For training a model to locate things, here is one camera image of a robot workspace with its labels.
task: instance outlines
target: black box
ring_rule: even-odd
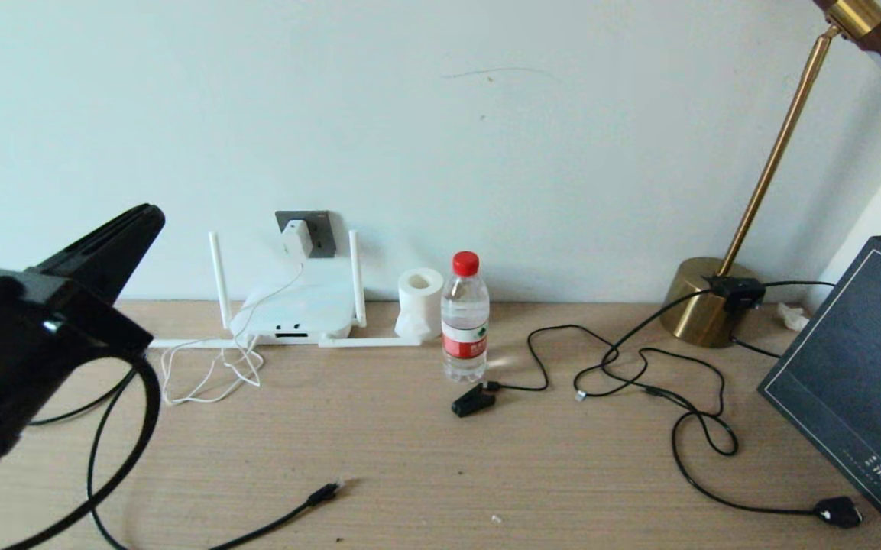
[[[881,512],[881,237],[867,241],[759,391]]]

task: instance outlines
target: toilet paper roll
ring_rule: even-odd
[[[396,334],[432,340],[440,335],[440,293],[443,277],[428,267],[411,269],[399,277],[399,317]]]

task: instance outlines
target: router antenna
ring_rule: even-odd
[[[215,231],[210,231],[209,233],[209,250],[212,253],[212,270],[216,275],[216,293],[219,296],[219,315],[223,318],[223,328],[230,330],[230,321],[232,319],[232,314],[230,313],[230,295],[226,292],[226,275],[223,274],[223,258],[219,255],[219,238],[216,236]]]
[[[359,327],[366,326],[366,291],[362,286],[362,266],[359,264],[359,232],[348,233],[348,247],[352,252],[352,289],[355,291],[355,320]]]

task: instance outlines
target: bottle label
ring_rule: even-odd
[[[474,359],[488,348],[488,323],[474,328],[443,327],[443,348],[458,359]]]

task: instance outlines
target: desk lamp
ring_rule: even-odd
[[[671,282],[665,303],[681,299],[689,293],[713,289],[711,293],[702,293],[687,299],[661,316],[661,324],[673,335],[691,344],[705,348],[722,348],[729,345],[731,332],[743,319],[745,309],[727,307],[726,296],[716,291],[712,284],[715,278],[751,278],[755,274],[749,269],[736,264],[736,256],[743,240],[747,236],[752,220],[756,216],[760,203],[769,188],[773,174],[779,166],[790,136],[793,135],[797,119],[807,103],[811,87],[821,72],[824,57],[835,36],[841,35],[854,42],[863,51],[869,52],[876,62],[881,63],[881,7],[874,0],[814,0],[822,11],[824,18],[831,25],[827,31],[818,36],[807,58],[800,84],[793,94],[793,100],[787,109],[786,118],[779,128],[779,135],[769,153],[769,159],[763,167],[759,182],[749,199],[747,209],[740,225],[733,236],[729,251],[724,258],[693,257],[679,265],[678,272]]]

